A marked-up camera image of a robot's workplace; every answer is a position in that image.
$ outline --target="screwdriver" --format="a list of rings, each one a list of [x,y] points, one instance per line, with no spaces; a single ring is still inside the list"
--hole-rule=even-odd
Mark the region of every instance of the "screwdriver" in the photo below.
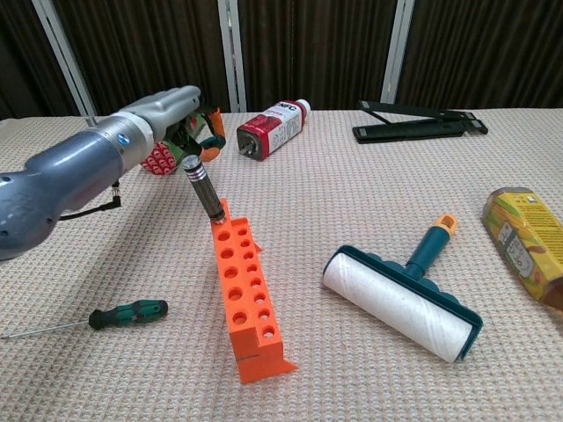
[[[166,301],[141,300],[127,305],[120,305],[110,310],[94,310],[87,321],[79,323],[57,325],[56,327],[41,328],[38,330],[24,331],[17,334],[8,334],[0,337],[0,339],[14,338],[35,334],[38,332],[59,330],[61,328],[73,327],[75,325],[90,325],[94,330],[111,325],[127,325],[130,323],[149,323],[160,317],[164,317],[168,313],[168,303]]]

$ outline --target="yellow package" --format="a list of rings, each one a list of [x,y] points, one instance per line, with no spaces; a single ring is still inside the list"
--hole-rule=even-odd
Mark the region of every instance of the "yellow package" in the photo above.
[[[563,310],[563,226],[530,189],[489,196],[483,223],[505,261],[538,301]]]

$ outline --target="red dotted object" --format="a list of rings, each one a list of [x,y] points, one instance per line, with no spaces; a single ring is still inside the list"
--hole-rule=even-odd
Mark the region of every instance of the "red dotted object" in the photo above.
[[[159,142],[150,155],[141,162],[141,166],[149,173],[165,175],[176,168],[176,157],[165,143]]]

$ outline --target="teal handle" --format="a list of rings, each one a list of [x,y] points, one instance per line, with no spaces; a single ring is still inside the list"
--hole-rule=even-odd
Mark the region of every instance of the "teal handle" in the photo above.
[[[225,146],[226,143],[227,143],[227,141],[225,140],[225,138],[223,138],[220,135],[215,135],[215,136],[209,137],[208,139],[206,139],[205,141],[200,143],[200,145],[203,149],[209,149],[209,148],[219,148],[219,149],[221,149],[222,147]]]
[[[148,323],[165,316],[167,312],[166,301],[142,300],[106,311],[96,309],[90,314],[88,325],[94,330],[101,330],[110,325]]]
[[[426,232],[419,246],[406,263],[405,273],[419,280],[424,277],[428,268],[440,255],[440,252],[450,240],[450,233],[439,226],[433,226]]]

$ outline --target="orange tool holder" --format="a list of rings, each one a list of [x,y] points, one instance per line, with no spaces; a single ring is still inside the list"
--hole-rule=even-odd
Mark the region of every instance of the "orange tool holder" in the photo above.
[[[283,342],[246,218],[211,223],[230,342],[240,381],[253,382],[297,369],[283,359]]]

